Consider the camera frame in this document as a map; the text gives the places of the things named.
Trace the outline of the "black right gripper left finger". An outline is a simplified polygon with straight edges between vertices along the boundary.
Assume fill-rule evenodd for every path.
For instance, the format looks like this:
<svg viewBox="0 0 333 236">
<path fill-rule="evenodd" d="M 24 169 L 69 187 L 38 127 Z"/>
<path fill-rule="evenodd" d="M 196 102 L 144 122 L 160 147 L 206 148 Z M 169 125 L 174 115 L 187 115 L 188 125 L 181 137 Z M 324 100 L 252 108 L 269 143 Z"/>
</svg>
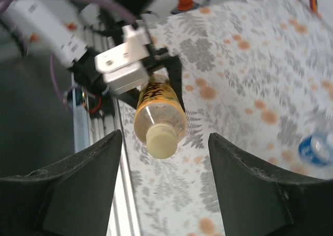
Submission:
<svg viewBox="0 0 333 236">
<path fill-rule="evenodd" d="M 25 176 L 1 178 L 1 235 L 106 235 L 122 134 Z"/>
</svg>

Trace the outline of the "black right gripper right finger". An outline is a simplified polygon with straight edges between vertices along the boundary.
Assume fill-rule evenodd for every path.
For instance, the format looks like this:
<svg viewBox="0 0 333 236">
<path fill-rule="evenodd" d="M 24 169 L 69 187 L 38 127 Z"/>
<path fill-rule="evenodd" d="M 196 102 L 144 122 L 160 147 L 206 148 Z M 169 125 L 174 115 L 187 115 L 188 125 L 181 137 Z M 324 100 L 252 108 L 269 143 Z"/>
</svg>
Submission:
<svg viewBox="0 0 333 236">
<path fill-rule="evenodd" d="M 212 133 L 210 161 L 226 235 L 332 235 L 332 181 L 275 166 Z"/>
</svg>

